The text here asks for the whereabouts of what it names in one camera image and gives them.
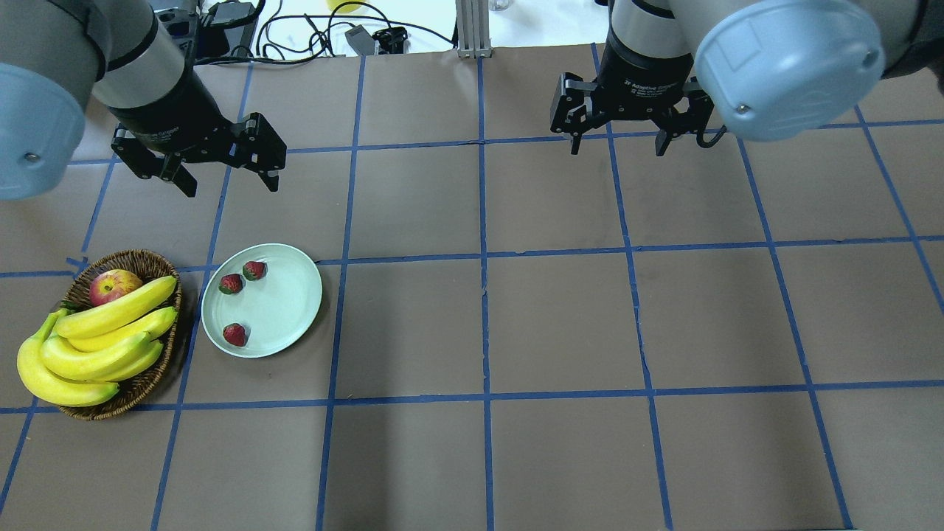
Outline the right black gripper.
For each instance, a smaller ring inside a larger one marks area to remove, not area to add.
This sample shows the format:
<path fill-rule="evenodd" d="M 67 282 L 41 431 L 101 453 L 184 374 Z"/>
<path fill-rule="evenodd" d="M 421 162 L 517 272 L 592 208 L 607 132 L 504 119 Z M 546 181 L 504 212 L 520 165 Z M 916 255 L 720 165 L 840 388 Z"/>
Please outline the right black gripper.
<path fill-rule="evenodd" d="M 655 155 L 664 156 L 673 136 L 708 129 L 714 101 L 697 83 L 667 86 L 605 87 L 601 80 L 560 75 L 552 98 L 549 128 L 571 135 L 570 154 L 579 155 L 583 134 L 611 121 L 650 122 L 656 125 Z"/>

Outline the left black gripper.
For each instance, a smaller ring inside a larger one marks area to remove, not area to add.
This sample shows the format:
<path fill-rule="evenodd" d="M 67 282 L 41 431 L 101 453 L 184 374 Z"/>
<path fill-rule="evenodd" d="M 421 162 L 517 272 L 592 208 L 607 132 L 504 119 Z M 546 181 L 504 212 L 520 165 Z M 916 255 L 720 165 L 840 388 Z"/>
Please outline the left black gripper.
<path fill-rule="evenodd" d="M 285 142 L 260 112 L 238 123 L 191 115 L 154 131 L 135 131 L 125 119 L 114 132 L 111 149 L 136 175 L 170 178 L 187 198 L 198 194 L 198 181 L 185 164 L 222 162 L 246 168 L 259 175 L 269 192 L 277 192 L 287 156 Z"/>

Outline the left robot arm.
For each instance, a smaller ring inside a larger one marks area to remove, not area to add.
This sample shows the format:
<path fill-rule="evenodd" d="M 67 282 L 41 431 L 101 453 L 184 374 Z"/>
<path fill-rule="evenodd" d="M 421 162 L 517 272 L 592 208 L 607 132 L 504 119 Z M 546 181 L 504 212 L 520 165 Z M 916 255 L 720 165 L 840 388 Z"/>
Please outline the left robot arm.
<path fill-rule="evenodd" d="M 85 130 L 88 101 L 117 119 L 111 150 L 140 179 L 194 196 L 188 164 L 221 162 L 279 189 L 287 147 L 259 112 L 225 118 L 195 68 L 197 7 L 148 1 L 4 1 L 1 196 L 57 187 Z"/>

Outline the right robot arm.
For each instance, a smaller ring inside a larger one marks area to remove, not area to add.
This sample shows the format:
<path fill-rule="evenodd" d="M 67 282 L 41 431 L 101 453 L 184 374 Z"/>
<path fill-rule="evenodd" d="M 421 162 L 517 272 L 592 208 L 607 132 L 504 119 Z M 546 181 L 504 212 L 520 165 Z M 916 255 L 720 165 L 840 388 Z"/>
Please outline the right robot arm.
<path fill-rule="evenodd" d="M 560 76 L 550 130 L 658 128 L 656 154 L 710 117 L 751 142 L 788 140 L 852 110 L 882 80 L 942 60 L 940 1 L 610 1 L 597 76 Z"/>

